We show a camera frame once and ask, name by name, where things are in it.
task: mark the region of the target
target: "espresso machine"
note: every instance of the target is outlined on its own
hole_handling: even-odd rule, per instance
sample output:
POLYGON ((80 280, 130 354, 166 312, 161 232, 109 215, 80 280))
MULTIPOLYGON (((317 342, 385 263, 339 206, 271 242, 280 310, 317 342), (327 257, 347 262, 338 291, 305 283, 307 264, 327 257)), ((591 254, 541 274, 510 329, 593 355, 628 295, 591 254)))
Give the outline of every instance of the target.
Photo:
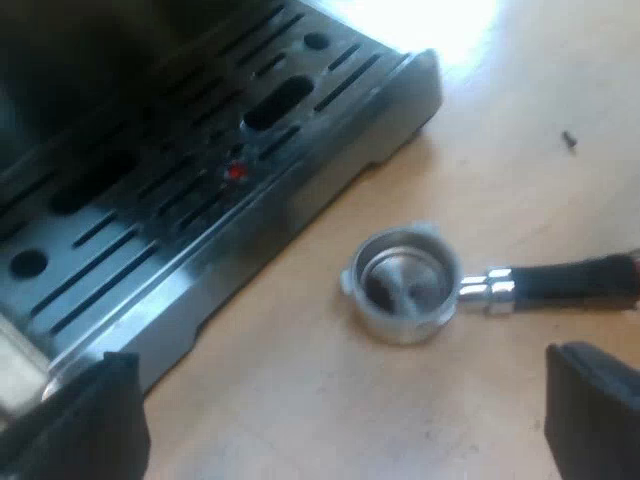
POLYGON ((434 52, 348 23, 297 0, 3 2, 0 336, 24 398, 104 352, 150 388, 435 114, 434 52))

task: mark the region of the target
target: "slot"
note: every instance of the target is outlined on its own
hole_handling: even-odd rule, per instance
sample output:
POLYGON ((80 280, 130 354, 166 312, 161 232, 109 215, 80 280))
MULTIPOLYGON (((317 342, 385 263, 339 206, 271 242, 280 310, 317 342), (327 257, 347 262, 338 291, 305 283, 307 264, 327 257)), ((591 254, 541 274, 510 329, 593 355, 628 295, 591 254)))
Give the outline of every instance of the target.
POLYGON ((216 77, 216 78, 214 78, 212 80, 209 80, 200 89, 198 89, 198 91, 196 93, 194 93, 193 95, 191 95, 189 98, 187 98, 184 101, 184 103, 183 103, 184 106, 188 107, 189 105, 193 105, 195 103, 198 103, 203 98, 205 98, 210 92, 215 90, 216 87, 218 87, 221 83, 222 83, 222 78, 220 78, 220 77, 216 77))
POLYGON ((29 184, 24 190, 21 190, 16 195, 11 197, 6 203, 0 205, 0 218, 6 215, 7 213, 9 213, 9 211, 12 208, 14 208, 16 205, 18 205, 20 202, 22 202, 23 200, 26 200, 31 195, 33 195, 38 190, 40 190, 42 187, 44 187, 47 183, 49 183, 53 179, 53 177, 56 176, 56 173, 57 172, 55 171, 51 171, 43 175, 42 177, 37 179, 35 182, 29 184))
POLYGON ((157 215, 162 217, 165 213, 167 213, 172 207, 180 203, 182 200, 186 198, 191 192, 196 190, 202 184, 204 172, 198 175, 195 179, 189 182, 187 185, 182 187, 168 199, 166 199, 162 204, 158 207, 157 215))
POLYGON ((119 238, 117 238, 113 243, 111 243, 107 248, 105 248, 98 255, 93 257, 89 262, 87 262, 80 270, 67 278, 62 284, 58 285, 49 295, 40 300, 35 307, 31 309, 31 316, 35 317, 40 312, 42 312, 45 308, 51 305, 56 298, 62 295, 64 292, 73 287, 76 283, 78 283, 85 275, 87 275, 91 270, 96 268, 102 262, 104 262, 107 258, 113 255, 117 250, 122 248, 124 245, 129 243, 133 238, 138 234, 137 227, 130 228, 125 233, 123 233, 119 238))
POLYGON ((208 120, 210 120, 214 115, 216 115, 217 113, 221 112, 226 106, 228 106, 229 104, 231 104, 236 98, 238 98, 240 96, 240 94, 242 93, 242 90, 234 90, 233 92, 231 92, 229 95, 227 95, 226 97, 224 97, 222 100, 220 100, 220 102, 218 102, 216 105, 214 105, 213 107, 211 107, 209 110, 207 110, 206 112, 204 112, 202 115, 200 115, 199 117, 197 117, 192 123, 191 125, 194 128, 199 128, 202 125, 204 125, 208 120))
POLYGON ((276 15, 278 15, 282 10, 284 10, 284 5, 278 5, 273 10, 271 10, 264 18, 260 19, 253 25, 251 25, 248 29, 238 35, 231 42, 227 43, 222 49, 218 52, 218 56, 222 57, 228 54, 231 50, 236 48, 238 45, 243 43, 246 39, 248 39, 251 35, 256 33, 258 30, 264 28, 276 15))
POLYGON ((291 140, 299 131, 300 127, 291 127, 289 130, 283 133, 275 142, 265 148, 258 156, 258 159, 260 161, 263 161, 269 158, 271 155, 280 150, 287 142, 289 142, 289 140, 291 140))
POLYGON ((148 260, 154 253, 158 251, 158 246, 154 243, 145 248, 142 252, 140 252, 133 260, 131 260, 127 265, 125 265, 119 272, 114 274, 111 278, 109 278, 105 283, 103 283, 100 287, 98 287, 94 292, 85 298, 82 302, 80 302, 73 310, 71 310, 67 315, 62 317, 56 324, 51 327, 49 333, 52 335, 57 335, 65 327, 67 327, 72 321, 82 315, 89 307, 91 307, 94 303, 100 300, 104 295, 106 295, 113 287, 115 287, 118 283, 124 280, 127 275, 132 273, 136 268, 142 265, 146 260, 148 260))
POLYGON ((255 73, 256 77, 260 78, 260 77, 266 75, 267 73, 269 73, 273 69, 273 67, 275 67, 277 64, 282 62, 285 58, 286 58, 286 55, 284 53, 280 52, 278 55, 273 57, 271 60, 269 60, 267 63, 265 63, 262 67, 260 67, 256 71, 256 73, 255 73))
POLYGON ((0 243, 8 242, 13 237, 15 237, 20 230, 24 229, 27 226, 27 222, 21 220, 19 222, 14 223, 4 232, 0 233, 0 243))
POLYGON ((178 222, 178 231, 182 232, 187 229, 189 225, 191 225, 194 221, 198 219, 201 215, 204 215, 210 208, 212 208, 216 203, 218 203, 224 197, 226 193, 226 189, 223 187, 218 190, 214 195, 207 198, 204 202, 194 208, 187 215, 182 217, 182 219, 178 222))
POLYGON ((309 77, 302 75, 291 77, 248 111, 244 116, 244 121, 253 130, 267 130, 293 110, 311 92, 313 92, 313 82, 309 77))
POLYGON ((155 180, 152 180, 151 182, 147 183, 144 187, 142 187, 140 190, 138 190, 138 200, 144 200, 145 198, 147 198, 154 191, 156 191, 158 188, 163 186, 173 177, 178 175, 180 172, 182 172, 182 170, 187 168, 189 165, 191 165, 191 159, 189 157, 183 157, 182 160, 180 160, 178 163, 172 166, 169 170, 167 170, 158 178, 156 178, 155 180))
POLYGON ((173 82, 169 87, 165 90, 164 96, 170 97, 181 91, 188 84, 193 82, 196 78, 201 76, 205 71, 203 64, 198 64, 193 67, 189 72, 187 72, 184 76, 180 77, 178 80, 173 82))
POLYGON ((111 140, 113 140, 119 134, 124 132, 124 129, 126 128, 126 126, 127 126, 127 123, 124 120, 122 120, 111 130, 108 130, 104 135, 102 135, 101 137, 98 137, 96 141, 89 144, 85 149, 85 153, 91 153, 94 150, 96 150, 98 147, 108 144, 109 142, 111 142, 111 140))
POLYGON ((302 20, 303 17, 304 17, 304 14, 298 13, 291 20, 289 20, 287 23, 285 23, 280 28, 278 28, 275 32, 273 32, 271 35, 269 35, 267 38, 265 38, 263 41, 261 41, 254 48, 249 50, 249 52, 247 52, 245 55, 243 55, 240 58, 240 60, 238 60, 238 66, 241 67, 241 66, 245 65, 247 62, 249 62, 249 60, 251 60, 253 57, 258 55, 262 50, 267 48, 269 46, 269 44, 271 42, 273 42, 276 38, 278 38, 279 36, 285 34, 287 32, 287 30, 289 30, 296 23, 298 23, 300 20, 302 20))
POLYGON ((107 213, 100 221, 98 221, 95 225, 89 228, 86 232, 80 235, 72 244, 73 248, 78 248, 87 243, 93 237, 95 237, 98 233, 100 233, 104 228, 112 223, 116 219, 116 212, 107 213))
POLYGON ((336 68, 338 68, 347 60, 349 60, 349 58, 351 58, 351 55, 356 53, 359 49, 360 49, 359 43, 356 43, 355 45, 351 45, 349 48, 345 50, 345 52, 342 55, 340 55, 333 62, 331 62, 331 65, 329 65, 329 70, 333 72, 336 68))
POLYGON ((351 75, 349 75, 340 85, 338 85, 329 95, 318 103, 314 110, 321 112, 327 108, 331 102, 338 98, 347 88, 349 88, 356 80, 358 80, 374 63, 378 61, 380 55, 375 54, 369 57, 362 65, 360 65, 351 75))
POLYGON ((71 215, 109 190, 133 171, 138 163, 129 152, 116 152, 70 185, 58 190, 49 201, 56 215, 71 215))

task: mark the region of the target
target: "portafilter handle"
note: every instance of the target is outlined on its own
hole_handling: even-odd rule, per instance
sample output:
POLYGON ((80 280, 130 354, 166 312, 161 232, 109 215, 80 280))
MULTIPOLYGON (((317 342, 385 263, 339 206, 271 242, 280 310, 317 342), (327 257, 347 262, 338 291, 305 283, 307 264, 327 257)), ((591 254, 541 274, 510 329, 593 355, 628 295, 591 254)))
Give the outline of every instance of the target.
POLYGON ((639 258, 635 251, 576 263, 492 268, 463 278, 460 303, 490 315, 541 307, 633 309, 640 299, 639 258))

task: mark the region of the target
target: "black handle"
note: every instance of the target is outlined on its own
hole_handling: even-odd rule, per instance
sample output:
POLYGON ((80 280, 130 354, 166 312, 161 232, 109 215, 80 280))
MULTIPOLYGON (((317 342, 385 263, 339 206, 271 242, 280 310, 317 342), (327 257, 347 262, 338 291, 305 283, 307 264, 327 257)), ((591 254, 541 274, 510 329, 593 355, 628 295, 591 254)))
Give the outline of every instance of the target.
POLYGON ((543 306, 633 308, 640 297, 640 275, 629 255, 610 255, 578 263, 511 269, 515 309, 543 306))

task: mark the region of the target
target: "stainless steel grate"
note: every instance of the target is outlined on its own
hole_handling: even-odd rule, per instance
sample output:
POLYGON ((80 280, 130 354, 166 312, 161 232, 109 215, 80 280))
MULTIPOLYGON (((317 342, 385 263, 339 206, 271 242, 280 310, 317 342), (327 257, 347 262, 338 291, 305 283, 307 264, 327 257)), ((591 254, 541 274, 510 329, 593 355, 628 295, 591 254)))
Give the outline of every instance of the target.
MULTIPOLYGON (((237 12, 5 176, 0 305, 62 369, 196 252, 215 247, 209 255, 224 258, 223 232, 244 228, 234 223, 241 212, 259 207, 267 218, 274 207, 261 198, 287 175, 293 192, 295 172, 319 168, 315 157, 304 166, 314 145, 415 58, 303 3, 237 12)), ((361 167, 327 184, 327 200, 361 167)), ((275 251, 238 267, 203 309, 275 251)), ((187 275, 191 287, 198 275, 187 275)))

